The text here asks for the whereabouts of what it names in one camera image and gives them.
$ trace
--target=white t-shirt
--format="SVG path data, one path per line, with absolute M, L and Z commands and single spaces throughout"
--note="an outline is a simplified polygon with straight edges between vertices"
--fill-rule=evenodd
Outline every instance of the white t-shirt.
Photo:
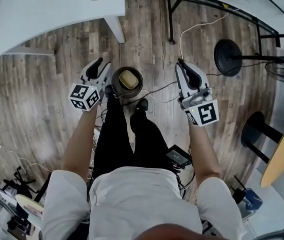
M 99 176 L 90 190 L 77 174 L 56 170 L 47 190 L 42 219 L 45 240 L 63 240 L 90 217 L 89 240 L 130 240 L 159 224 L 177 224 L 202 233 L 208 220 L 230 240 L 240 239 L 241 215 L 226 184 L 206 179 L 197 205 L 180 196 L 176 175 L 165 169 L 121 167 Z

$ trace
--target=person's left arm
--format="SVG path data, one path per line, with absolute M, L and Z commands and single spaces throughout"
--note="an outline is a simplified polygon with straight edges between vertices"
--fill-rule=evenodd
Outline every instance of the person's left arm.
M 67 239 L 89 215 L 86 179 L 97 106 L 83 112 L 67 144 L 62 170 L 52 173 L 42 218 L 43 239 Z

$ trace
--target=black shoe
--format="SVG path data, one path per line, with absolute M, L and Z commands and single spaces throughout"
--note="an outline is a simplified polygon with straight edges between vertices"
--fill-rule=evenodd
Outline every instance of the black shoe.
M 108 85 L 105 87 L 105 95 L 107 99 L 117 98 L 117 95 L 114 93 L 113 87 Z
M 145 98 L 141 99 L 136 105 L 136 111 L 147 112 L 148 111 L 148 100 Z

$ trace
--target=wooden stool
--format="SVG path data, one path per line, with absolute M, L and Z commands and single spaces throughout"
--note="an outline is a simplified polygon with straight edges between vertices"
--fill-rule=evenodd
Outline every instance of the wooden stool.
M 261 134 L 278 143 L 271 159 L 254 146 Z M 261 179 L 261 187 L 270 186 L 284 171 L 284 134 L 267 125 L 264 122 L 263 114 L 258 111 L 246 121 L 242 130 L 241 143 L 267 164 Z

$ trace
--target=white cube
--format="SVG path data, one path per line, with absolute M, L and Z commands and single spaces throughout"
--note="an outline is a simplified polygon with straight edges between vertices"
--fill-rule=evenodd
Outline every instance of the white cube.
M 76 109 L 90 111 L 100 100 L 100 95 L 95 86 L 74 83 L 68 98 Z

